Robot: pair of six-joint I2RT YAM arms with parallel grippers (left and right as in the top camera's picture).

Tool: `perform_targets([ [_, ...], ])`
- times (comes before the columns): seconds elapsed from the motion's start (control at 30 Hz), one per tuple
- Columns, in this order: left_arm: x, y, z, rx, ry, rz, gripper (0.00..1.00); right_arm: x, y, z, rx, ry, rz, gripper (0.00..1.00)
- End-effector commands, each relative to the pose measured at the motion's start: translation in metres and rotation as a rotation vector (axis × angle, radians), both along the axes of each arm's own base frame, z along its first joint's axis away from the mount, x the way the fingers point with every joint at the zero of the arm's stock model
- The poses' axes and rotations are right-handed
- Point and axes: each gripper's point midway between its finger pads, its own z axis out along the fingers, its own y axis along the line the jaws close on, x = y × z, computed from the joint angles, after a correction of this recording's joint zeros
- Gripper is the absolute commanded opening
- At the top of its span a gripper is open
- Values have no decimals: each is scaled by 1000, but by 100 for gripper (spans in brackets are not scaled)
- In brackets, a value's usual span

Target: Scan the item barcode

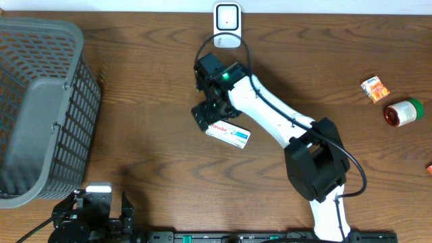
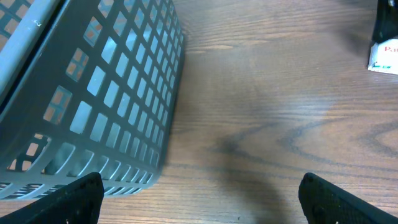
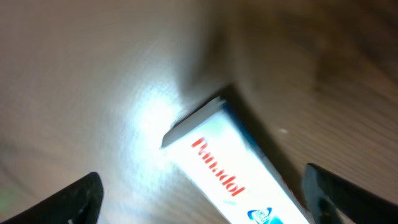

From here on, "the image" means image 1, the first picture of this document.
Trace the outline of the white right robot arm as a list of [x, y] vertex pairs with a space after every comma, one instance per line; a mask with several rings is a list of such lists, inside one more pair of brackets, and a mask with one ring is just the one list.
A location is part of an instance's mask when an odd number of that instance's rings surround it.
[[350, 165], [338, 129], [327, 118], [307, 117], [271, 94], [241, 63], [224, 66], [211, 53], [194, 64], [196, 88], [205, 100], [192, 108], [206, 134], [244, 148], [251, 133], [228, 123], [244, 113], [282, 147], [288, 179], [310, 203], [320, 240], [348, 239], [343, 200]]

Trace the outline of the orange small carton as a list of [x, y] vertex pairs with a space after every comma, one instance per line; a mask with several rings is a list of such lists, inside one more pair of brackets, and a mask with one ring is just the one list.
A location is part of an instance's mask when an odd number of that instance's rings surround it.
[[360, 84], [360, 87], [373, 103], [377, 103], [390, 94], [390, 91], [383, 85], [378, 76], [365, 80]]

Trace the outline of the white blue medicine box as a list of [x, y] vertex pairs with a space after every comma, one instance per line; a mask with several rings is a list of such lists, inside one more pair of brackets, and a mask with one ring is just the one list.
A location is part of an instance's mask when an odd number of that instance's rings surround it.
[[225, 121], [217, 121], [211, 124], [205, 133], [241, 149], [244, 149], [251, 135], [248, 130]]

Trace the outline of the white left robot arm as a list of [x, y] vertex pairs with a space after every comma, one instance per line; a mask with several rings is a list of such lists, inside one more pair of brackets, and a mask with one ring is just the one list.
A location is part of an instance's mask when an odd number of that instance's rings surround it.
[[133, 226], [134, 207], [122, 195], [121, 215], [110, 217], [111, 192], [75, 190], [58, 203], [52, 212], [54, 243], [146, 242], [147, 236]]

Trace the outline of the white jar green lid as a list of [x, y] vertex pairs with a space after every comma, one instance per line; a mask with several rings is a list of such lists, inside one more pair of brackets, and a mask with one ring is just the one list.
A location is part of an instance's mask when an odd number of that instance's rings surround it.
[[423, 104], [417, 99], [408, 99], [385, 108], [384, 118], [393, 127], [412, 123], [424, 116]]

